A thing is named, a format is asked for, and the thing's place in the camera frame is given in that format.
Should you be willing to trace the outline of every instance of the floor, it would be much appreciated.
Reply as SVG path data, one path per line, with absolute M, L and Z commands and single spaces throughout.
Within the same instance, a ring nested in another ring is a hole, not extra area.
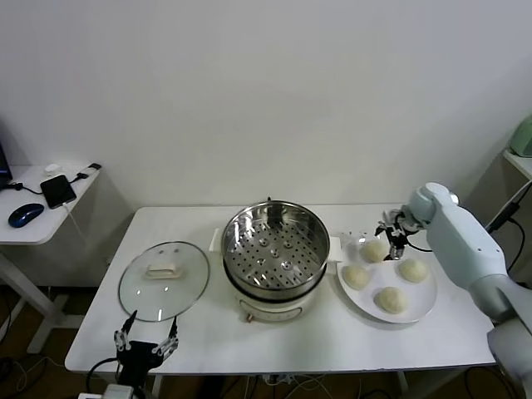
M 8 299 L 10 306 L 13 307 L 18 300 L 18 296 L 9 288 L 0 287 Z M 71 295 L 66 305 L 67 313 L 80 314 L 86 312 L 94 293 L 87 291 L 69 292 Z M 0 298 L 0 323 L 7 314 L 7 307 Z M 37 330 L 41 322 L 41 315 L 30 306 L 26 305 L 17 319 L 12 324 L 6 340 L 0 346 L 0 357 L 12 357 L 20 359 L 19 362 L 26 369 L 36 364 L 41 357 L 25 357 L 26 347 L 31 341 L 33 333 Z M 68 353 L 72 340 L 76 336 L 73 330 L 56 330 L 49 337 L 42 354 L 50 357 L 59 365 L 63 364 Z M 81 392 L 85 392 L 85 376 L 67 371 L 64 367 L 52 365 L 50 362 L 43 367 L 41 362 L 37 367 L 27 374 L 27 385 L 29 387 L 25 392 L 17 394 L 15 397 L 40 398 L 40 399 L 67 399 L 76 398 Z M 461 398 L 511 398 L 502 382 L 497 379 L 493 372 L 485 368 L 475 368 L 468 372 L 468 384 L 471 394 L 466 390 L 464 374 L 448 382 L 437 392 L 430 396 L 430 399 L 444 399 L 453 397 Z M 420 378 L 429 375 L 431 372 L 407 372 L 406 379 L 409 384 L 414 384 Z M 14 367 L 7 378 L 2 379 L 2 368 L 0 367 L 0 399 L 13 397 L 17 393 L 17 380 L 22 377 L 18 367 Z M 400 387 L 397 375 L 391 372 L 374 372 L 364 374 L 333 374 L 326 375 L 320 381 L 330 392 L 334 399 L 356 399 L 359 397 L 359 389 L 362 387 L 361 397 L 372 390 L 378 389 L 384 392 L 374 392 L 368 398 L 386 399 L 389 397 L 399 397 Z M 230 377 L 166 377 L 160 391 L 160 399 L 184 399 L 184 398 L 211 398 L 221 397 L 217 392 L 224 394 L 224 399 L 241 399 L 246 392 L 247 377 L 230 376 Z M 305 391 L 301 387 L 290 395 L 291 399 L 302 398 L 326 398 L 326 393 L 318 386 L 316 382 L 305 383 L 304 387 L 308 390 L 317 387 L 311 391 Z M 106 382 L 94 378 L 91 381 L 91 388 L 94 392 L 102 393 L 105 390 Z M 275 389 L 262 381 L 261 378 L 251 377 L 248 383 L 247 398 L 267 399 L 267 398 L 285 398 L 296 385 L 279 384 Z

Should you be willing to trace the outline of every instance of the pot handle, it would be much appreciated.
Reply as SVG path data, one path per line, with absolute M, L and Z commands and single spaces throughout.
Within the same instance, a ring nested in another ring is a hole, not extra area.
M 213 238 L 210 240 L 209 252 L 222 252 L 222 231 L 214 229 Z
M 343 262 L 345 260 L 339 237 L 329 236 L 328 262 Z M 222 252 L 222 230 L 214 229 L 213 238 L 210 240 L 209 252 Z

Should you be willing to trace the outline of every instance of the table leg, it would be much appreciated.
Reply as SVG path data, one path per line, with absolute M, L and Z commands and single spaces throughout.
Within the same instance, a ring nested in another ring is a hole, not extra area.
M 404 395 L 408 392 L 408 381 L 406 380 L 405 372 L 397 372 L 397 378 L 399 379 L 401 394 Z
M 427 377 L 424 377 L 416 385 L 409 388 L 408 392 L 400 396 L 400 399 L 423 399 L 424 397 L 428 397 L 450 380 L 458 377 L 465 370 L 465 368 L 454 368 L 451 370 L 430 371 Z
M 160 374 L 157 374 L 155 376 L 155 379 L 153 380 L 153 387 L 151 388 L 151 394 L 154 397 L 159 397 L 160 386 L 162 385 L 162 383 L 163 383 L 163 376 L 161 376 Z
M 62 309 L 67 303 L 68 295 L 57 295 L 56 300 L 53 302 L 58 309 Z M 65 315 L 60 322 L 57 322 L 50 318 L 42 320 L 37 332 L 33 336 L 32 341 L 27 347 L 28 353 L 40 353 L 42 347 L 46 343 L 50 333 L 54 328 L 74 328 L 78 329 L 83 321 L 83 315 L 69 314 Z
M 39 353 L 53 328 L 79 328 L 81 326 L 83 316 L 67 316 L 62 312 L 68 299 L 67 295 L 57 295 L 56 300 L 52 302 L 2 254 L 0 254 L 0 278 L 44 316 L 41 326 L 27 348 L 28 353 Z

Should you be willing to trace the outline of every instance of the white plate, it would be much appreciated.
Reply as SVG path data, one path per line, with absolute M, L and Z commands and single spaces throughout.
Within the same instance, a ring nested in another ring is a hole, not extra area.
M 437 286 L 436 279 L 429 268 L 429 275 L 421 283 L 410 283 L 406 281 L 398 271 L 402 260 L 389 260 L 378 264 L 366 264 L 358 261 L 359 264 L 370 274 L 369 284 L 362 290 L 357 291 L 349 287 L 343 277 L 342 269 L 351 264 L 337 264 L 337 275 L 348 297 L 364 312 L 371 314 L 374 318 L 379 318 L 389 323 L 414 323 L 426 316 L 436 302 Z M 385 287 L 398 287 L 408 298 L 408 308 L 403 313 L 388 313 L 375 304 L 375 296 Z

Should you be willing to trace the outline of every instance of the white table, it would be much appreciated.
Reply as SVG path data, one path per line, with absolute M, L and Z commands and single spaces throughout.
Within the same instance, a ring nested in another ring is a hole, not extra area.
M 63 166 L 63 173 L 69 180 L 72 180 L 76 177 L 77 172 L 85 167 L 86 165 Z M 39 184 L 50 179 L 42 173 L 44 166 L 12 166 L 11 171 L 13 181 L 23 183 L 26 187 L 37 192 L 41 191 Z M 98 174 L 99 172 L 96 172 L 87 179 L 73 183 L 72 188 L 76 192 L 77 199 L 66 205 L 68 209 L 73 209 L 76 206 Z M 28 203 L 43 204 L 45 210 L 26 226 L 14 229 L 7 223 L 7 218 L 15 209 Z M 26 190 L 1 190 L 0 245 L 44 244 L 56 233 L 67 216 L 68 212 L 63 207 L 49 209 L 42 195 L 35 195 Z M 12 320 L 20 313 L 25 302 L 30 303 L 45 318 L 27 349 L 29 353 L 41 351 L 53 328 L 78 328 L 81 324 L 83 316 L 67 316 L 62 312 L 62 307 L 67 302 L 68 296 L 58 295 L 55 302 L 52 302 L 2 254 L 0 254 L 0 279 L 21 296 L 21 300 L 12 310 Z M 0 337 L 5 333 L 6 328 L 7 321 L 0 328 Z
M 528 180 L 532 179 L 532 158 L 523 158 L 505 150 L 503 156 L 521 172 Z
M 393 204 L 310 206 L 331 235 L 371 233 Z M 116 353 L 113 332 L 128 315 L 117 289 L 129 262 L 154 244 L 184 240 L 206 253 L 215 228 L 240 207 L 143 208 L 137 211 L 104 277 L 68 355 L 66 368 L 87 372 Z M 423 237 L 416 244 L 426 245 Z M 364 316 L 328 274 L 318 300 L 302 317 L 286 323 L 244 323 L 224 275 L 219 254 L 209 254 L 211 279 L 203 297 L 179 317 L 179 349 L 156 374 L 268 374 L 284 372 L 370 372 L 493 363 L 486 334 L 490 320 L 469 294 L 445 276 L 432 254 L 423 257 L 436 276 L 436 306 L 413 325 L 381 323 Z M 171 321 L 135 322 L 130 338 L 161 342 Z M 116 365 L 101 367 L 114 372 Z

